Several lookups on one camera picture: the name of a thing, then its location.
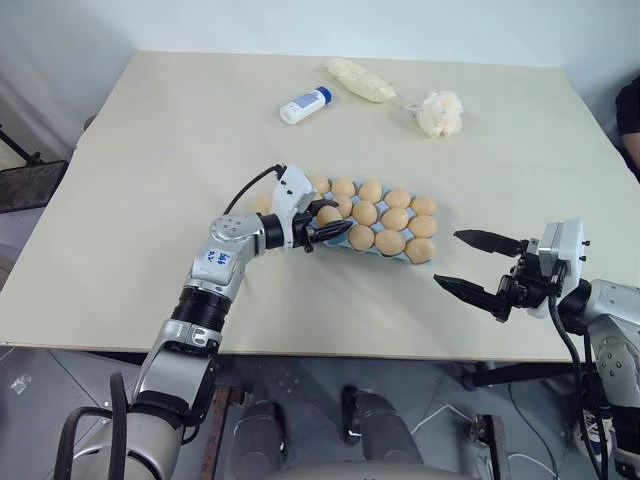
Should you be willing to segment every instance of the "blue egg tray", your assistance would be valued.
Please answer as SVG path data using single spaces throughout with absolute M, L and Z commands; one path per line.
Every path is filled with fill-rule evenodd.
M 329 178 L 329 182 L 331 182 L 331 184 L 333 184 L 334 180 L 337 180 L 337 178 Z M 362 200 L 360 199 L 360 197 L 358 196 L 358 192 L 360 191 L 360 187 L 364 184 L 365 182 L 361 182 L 361 181 L 354 181 L 353 184 L 355 185 L 356 188 L 356 194 L 351 197 L 351 201 L 353 202 L 353 204 L 355 205 L 358 202 L 361 202 Z M 378 212 L 378 220 L 376 223 L 374 223 L 373 225 L 370 225 L 369 227 L 373 230 L 373 232 L 375 234 L 378 234 L 379 232 L 381 232 L 382 230 L 385 230 L 386 227 L 382 224 L 382 222 L 380 221 L 380 219 L 382 218 L 382 215 L 384 214 L 384 212 L 386 212 L 387 210 L 389 210 L 389 205 L 387 205 L 384 201 L 384 198 L 387 196 L 387 193 L 389 193 L 392 190 L 391 187 L 388 187 L 386 185 L 382 186 L 382 200 L 380 200 L 378 203 L 374 204 L 376 207 L 376 210 Z M 335 197 L 335 195 L 329 191 L 328 193 L 325 193 L 323 195 L 324 198 L 326 198 L 327 200 L 333 200 L 333 198 Z M 413 200 L 414 198 L 416 198 L 415 194 L 411 194 L 411 200 Z M 406 208 L 407 213 L 409 213 L 409 221 L 411 221 L 411 219 L 415 216 L 417 216 L 416 212 L 413 211 L 413 209 L 411 207 L 407 207 Z M 347 218 L 345 218 L 345 220 L 351 220 L 353 222 L 353 227 L 355 227 L 356 225 L 358 225 L 358 222 L 352 217 L 349 216 Z M 345 248 L 349 248 L 351 250 L 353 250 L 354 252 L 357 253 L 362 253 L 362 252 L 367 252 L 367 253 L 375 253 L 376 255 L 380 255 L 381 257 L 385 257 L 385 258 L 396 258 L 398 260 L 403 260 L 405 262 L 411 262 L 411 260 L 409 259 L 409 257 L 404 253 L 399 253 L 398 255 L 385 255 L 382 252 L 380 252 L 380 250 L 378 250 L 376 248 L 375 245 L 373 245 L 371 248 L 368 248 L 367 250 L 355 250 L 351 244 L 349 243 L 349 232 L 351 231 L 351 228 L 349 228 L 349 230 L 347 230 L 345 233 L 343 233 L 342 235 L 332 238 L 331 240 L 327 240 L 326 242 L 324 242 L 324 244 L 328 247 L 345 247 Z M 403 230 L 400 230 L 400 233 L 402 234 L 402 236 L 405 239 L 406 243 L 409 243 L 411 240 L 413 240 L 414 238 L 416 238 L 416 236 L 411 233 L 411 231 L 408 228 L 404 228 Z

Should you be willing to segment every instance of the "floor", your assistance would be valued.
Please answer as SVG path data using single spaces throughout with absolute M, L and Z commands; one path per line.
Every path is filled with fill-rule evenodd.
M 235 372 L 254 399 L 279 402 L 286 416 L 288 458 L 285 468 L 332 460 L 357 460 L 361 447 L 339 441 L 339 393 L 343 385 L 372 389 L 389 399 L 410 428 L 442 405 L 462 413 L 493 413 L 506 425 L 510 452 L 521 452 L 550 465 L 548 455 L 511 404 L 505 386 L 466 391 L 458 378 L 464 366 L 422 361 L 338 358 L 238 357 Z M 81 352 L 0 347 L 0 478 L 50 479 L 58 436 L 68 413 L 79 406 L 109 402 L 108 378 L 123 373 L 130 392 L 138 367 Z M 566 379 L 513 385 L 516 402 L 546 439 L 562 480 L 594 478 L 586 458 L 571 445 L 571 385 Z M 221 455 L 228 451 L 240 407 L 230 410 Z M 100 427 L 87 420 L 78 429 L 82 444 Z M 201 432 L 207 432 L 206 424 Z M 425 463 L 486 479 L 488 452 L 468 440 L 468 424 L 444 411 L 426 423 L 416 442 Z M 206 435 L 200 434 L 180 453 L 174 480 L 199 478 Z M 513 478 L 551 475 L 521 459 L 511 460 Z M 224 468 L 216 479 L 224 478 Z M 610 478 L 619 478 L 615 474 Z

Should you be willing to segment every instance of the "tabletop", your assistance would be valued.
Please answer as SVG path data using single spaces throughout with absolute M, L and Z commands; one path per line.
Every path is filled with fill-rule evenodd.
M 539 238 L 547 222 L 581 218 L 583 277 L 640 283 L 637 184 L 562 70 L 360 59 L 400 94 L 373 104 L 325 60 L 138 52 L 0 293 L 0 340 L 148 349 L 210 222 L 274 163 L 433 196 L 437 254 L 414 266 L 342 248 L 270 251 L 248 265 L 222 352 L 567 360 L 548 318 L 514 311 L 501 324 L 433 281 L 495 292 L 513 263 L 457 229 Z M 283 123 L 279 107 L 318 85 L 333 102 Z M 460 96 L 458 135 L 428 139 L 403 108 L 431 90 Z M 263 180 L 235 211 L 272 187 Z

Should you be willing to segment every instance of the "brown egg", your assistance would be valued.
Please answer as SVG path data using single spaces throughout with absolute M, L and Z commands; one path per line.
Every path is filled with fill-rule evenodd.
M 331 189 L 331 185 L 329 184 L 329 179 L 322 175 L 311 175 L 309 178 L 311 183 L 313 184 L 313 188 L 317 190 L 317 192 L 321 195 L 328 193 Z
M 346 195 L 353 197 L 356 194 L 356 187 L 348 178 L 339 178 L 331 185 L 331 191 L 335 195 Z
M 351 215 L 360 225 L 373 225 L 378 221 L 378 211 L 371 202 L 358 202 L 353 206 Z
M 252 202 L 253 209 L 261 215 L 268 215 L 271 210 L 271 195 L 263 193 L 258 195 Z
M 359 252 L 371 248 L 374 237 L 373 230 L 364 225 L 356 225 L 349 231 L 349 243 L 354 250 Z
M 351 215 L 351 209 L 353 208 L 353 203 L 351 202 L 351 198 L 346 195 L 336 195 L 333 197 L 333 201 L 338 204 L 336 207 L 342 215 L 342 218 L 347 218 Z
M 393 256 L 402 253 L 405 246 L 404 237 L 395 230 L 383 230 L 376 235 L 375 244 L 383 255 Z
M 409 222 L 409 212 L 404 208 L 390 208 L 382 215 L 382 224 L 389 230 L 399 232 Z
M 389 208 L 407 208 L 411 203 L 411 193 L 404 188 L 394 188 L 384 197 Z
M 416 215 L 433 215 L 438 204 L 431 197 L 416 197 L 411 202 L 411 208 L 416 212 Z
M 331 205 L 326 205 L 318 210 L 318 216 L 316 217 L 316 223 L 319 227 L 324 227 L 329 222 L 335 222 L 336 220 L 342 220 L 342 215 L 337 208 Z
M 424 263 L 436 254 L 436 246 L 428 238 L 414 238 L 407 243 L 404 253 L 407 254 L 411 263 Z
M 409 222 L 409 230 L 418 238 L 433 237 L 438 230 L 436 220 L 429 215 L 413 217 Z
M 382 184 L 378 180 L 369 180 L 362 184 L 358 196 L 361 200 L 377 203 L 382 198 Z

